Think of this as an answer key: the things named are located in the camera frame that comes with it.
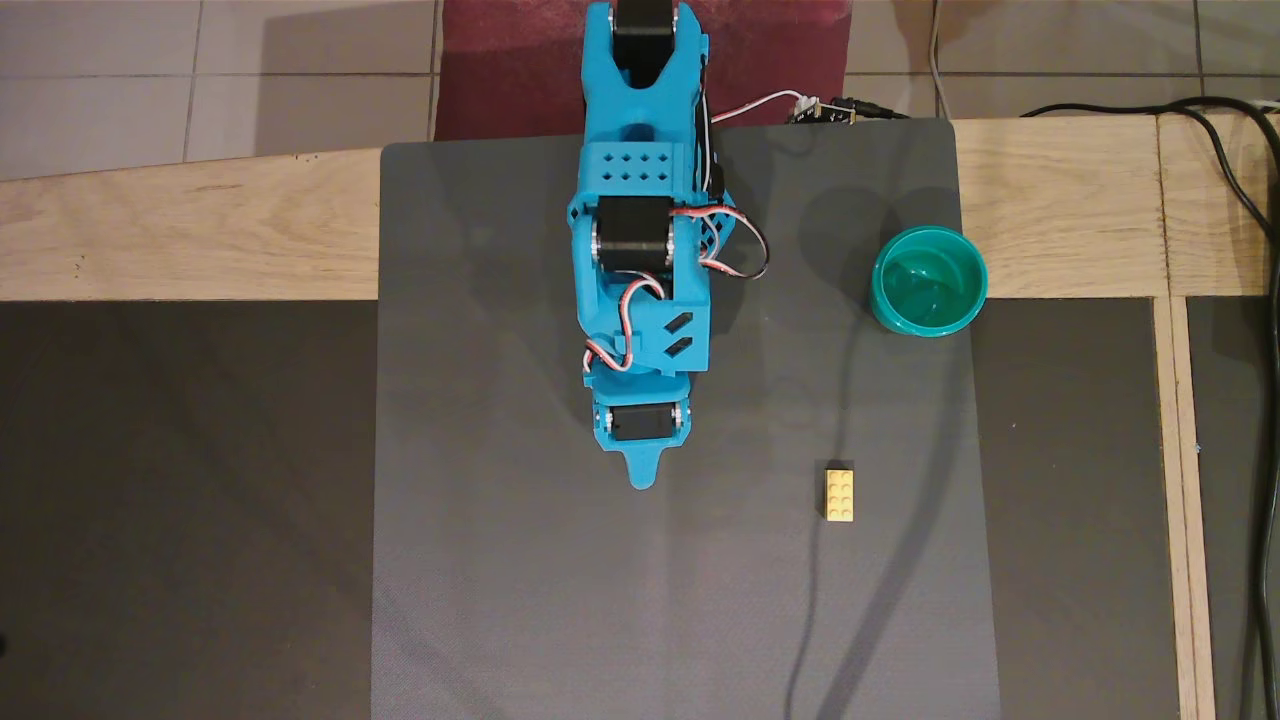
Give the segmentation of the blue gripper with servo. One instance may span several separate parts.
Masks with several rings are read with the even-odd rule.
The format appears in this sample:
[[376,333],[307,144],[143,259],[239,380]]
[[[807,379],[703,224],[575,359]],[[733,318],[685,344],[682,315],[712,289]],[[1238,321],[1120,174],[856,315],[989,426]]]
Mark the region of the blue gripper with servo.
[[590,375],[593,430],[602,447],[623,455],[628,483],[649,489],[666,448],[692,429],[689,375]]

